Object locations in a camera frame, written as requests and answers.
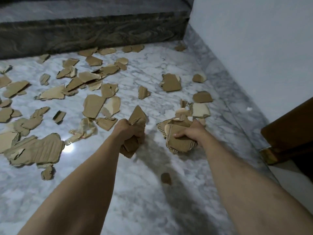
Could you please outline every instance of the person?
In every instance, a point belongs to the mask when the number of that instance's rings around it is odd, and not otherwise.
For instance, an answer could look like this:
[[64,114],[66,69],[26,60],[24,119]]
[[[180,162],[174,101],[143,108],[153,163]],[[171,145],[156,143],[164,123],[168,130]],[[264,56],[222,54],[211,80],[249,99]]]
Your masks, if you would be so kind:
[[[98,235],[113,194],[119,148],[144,129],[120,120],[99,149],[66,177],[18,235]],[[240,235],[312,235],[312,215],[291,195],[233,156],[198,120],[174,135],[205,150],[215,186]]]

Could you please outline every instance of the white marble floor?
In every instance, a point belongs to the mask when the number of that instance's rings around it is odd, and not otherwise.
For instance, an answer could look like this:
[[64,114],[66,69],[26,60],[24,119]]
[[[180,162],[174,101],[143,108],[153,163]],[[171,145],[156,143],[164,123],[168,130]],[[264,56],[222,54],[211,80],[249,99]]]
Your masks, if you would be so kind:
[[[115,54],[95,54],[104,60],[104,65],[114,63],[120,57],[129,59],[126,71],[103,80],[104,83],[118,83],[119,91],[116,95],[121,98],[121,111],[116,117],[128,118],[134,107],[139,105],[149,118],[145,144],[131,159],[122,155],[119,157],[113,198],[102,234],[235,234],[233,224],[220,203],[204,151],[196,147],[186,155],[173,155],[166,148],[165,140],[156,127],[158,122],[174,116],[180,99],[192,102],[192,95],[197,91],[207,90],[214,99],[214,102],[208,104],[211,116],[206,118],[210,132],[237,156],[272,177],[211,82],[192,82],[194,74],[203,74],[201,67],[189,49],[175,51],[176,44],[147,44],[140,53],[126,54],[118,48]],[[13,81],[25,79],[32,84],[26,95],[13,98],[13,109],[29,117],[35,109],[51,107],[41,125],[32,130],[30,135],[42,138],[50,133],[58,133],[61,139],[68,138],[68,130],[76,128],[83,118],[85,97],[88,94],[100,95],[99,90],[91,92],[83,89],[64,100],[42,102],[33,99],[50,87],[70,81],[55,78],[62,69],[62,60],[69,57],[80,59],[76,65],[79,72],[97,69],[89,67],[85,57],[76,53],[51,56],[42,65],[36,63],[37,58],[0,61],[0,67],[6,64],[14,66],[8,72]],[[39,84],[39,77],[43,73],[51,75],[49,86]],[[163,73],[180,75],[182,90],[164,92],[158,85]],[[150,97],[138,99],[140,85],[151,91]],[[52,120],[58,110],[67,113],[61,125]],[[60,162],[55,164],[56,174],[51,181],[42,181],[41,170],[35,165],[14,168],[0,155],[0,234],[16,234],[52,190],[84,162],[109,134],[99,128],[96,135],[66,146]],[[160,182],[163,172],[171,174],[172,186]]]

